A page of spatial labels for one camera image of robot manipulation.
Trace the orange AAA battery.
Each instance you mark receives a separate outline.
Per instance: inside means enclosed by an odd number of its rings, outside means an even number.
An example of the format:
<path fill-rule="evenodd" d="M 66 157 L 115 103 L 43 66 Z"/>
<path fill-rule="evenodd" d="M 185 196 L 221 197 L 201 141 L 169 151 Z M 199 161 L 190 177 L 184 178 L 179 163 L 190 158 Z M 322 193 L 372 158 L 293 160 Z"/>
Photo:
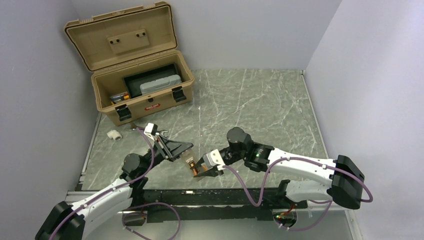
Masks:
<path fill-rule="evenodd" d="M 198 174 L 198 169 L 196 167 L 196 163 L 194 161 L 189 163 L 190 170 L 193 172 L 193 175 L 196 176 Z"/>

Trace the white remote control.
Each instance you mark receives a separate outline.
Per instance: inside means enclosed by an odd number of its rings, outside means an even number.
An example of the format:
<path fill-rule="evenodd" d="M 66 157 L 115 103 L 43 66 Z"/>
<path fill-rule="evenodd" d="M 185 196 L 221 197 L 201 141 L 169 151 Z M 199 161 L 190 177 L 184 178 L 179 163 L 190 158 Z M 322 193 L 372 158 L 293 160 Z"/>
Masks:
<path fill-rule="evenodd" d="M 194 161 L 195 163 L 198 161 L 198 159 L 196 158 L 194 151 L 190 148 L 186 151 L 184 151 L 181 155 L 180 155 L 180 159 L 182 160 L 182 162 L 184 163 L 184 165 L 187 167 L 187 169 L 190 171 L 190 173 L 192 174 L 192 176 L 194 177 L 193 172 L 190 170 L 190 166 L 189 163 Z"/>

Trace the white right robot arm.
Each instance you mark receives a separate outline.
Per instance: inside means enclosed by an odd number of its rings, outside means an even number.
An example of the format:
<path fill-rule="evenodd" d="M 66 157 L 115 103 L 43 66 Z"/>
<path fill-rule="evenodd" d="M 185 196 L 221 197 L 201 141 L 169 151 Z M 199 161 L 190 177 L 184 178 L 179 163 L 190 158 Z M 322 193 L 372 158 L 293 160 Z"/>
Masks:
<path fill-rule="evenodd" d="M 282 208 L 302 201 L 332 201 L 345 209 L 358 210 L 361 203 L 366 202 L 362 198 L 363 191 L 368 191 L 364 184 L 365 176 L 345 155 L 339 155 L 337 159 L 325 159 L 290 153 L 253 141 L 251 135 L 240 127 L 231 128 L 226 139 L 228 147 L 207 152 L 189 166 L 196 178 L 216 177 L 222 175 L 224 169 L 232 171 L 254 206 L 262 203 L 265 183 L 270 173 L 285 173 L 303 178 L 302 181 L 286 179 L 280 182 L 275 200 Z M 265 173 L 257 202 L 253 200 L 242 178 L 230 167 L 240 160 L 250 170 Z"/>

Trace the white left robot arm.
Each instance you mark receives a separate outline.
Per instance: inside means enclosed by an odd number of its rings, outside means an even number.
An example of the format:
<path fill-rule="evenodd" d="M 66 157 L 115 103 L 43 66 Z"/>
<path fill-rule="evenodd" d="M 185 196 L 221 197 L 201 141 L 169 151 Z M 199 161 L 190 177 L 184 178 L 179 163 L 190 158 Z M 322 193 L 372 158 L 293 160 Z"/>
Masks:
<path fill-rule="evenodd" d="M 191 142 L 173 141 L 157 136 L 145 155 L 128 154 L 122 174 L 113 183 L 80 201 L 54 206 L 35 235 L 37 240 L 83 240 L 95 228 L 120 211 L 159 205 L 146 202 L 144 186 L 147 173 L 162 161 L 175 161 L 193 147 Z"/>

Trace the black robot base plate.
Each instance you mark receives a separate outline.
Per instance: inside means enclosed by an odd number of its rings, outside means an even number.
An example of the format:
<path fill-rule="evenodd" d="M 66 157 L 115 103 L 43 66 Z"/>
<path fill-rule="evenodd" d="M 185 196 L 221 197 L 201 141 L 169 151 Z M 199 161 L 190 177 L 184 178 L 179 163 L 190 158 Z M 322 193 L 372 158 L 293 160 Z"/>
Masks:
<path fill-rule="evenodd" d="M 132 208 L 127 221 L 136 225 L 136 213 L 144 213 L 147 223 L 165 221 L 272 220 L 272 213 L 306 209 L 307 202 L 293 203 L 276 187 L 265 188 L 262 202 L 253 206 L 241 188 L 142 189 L 131 194 Z"/>

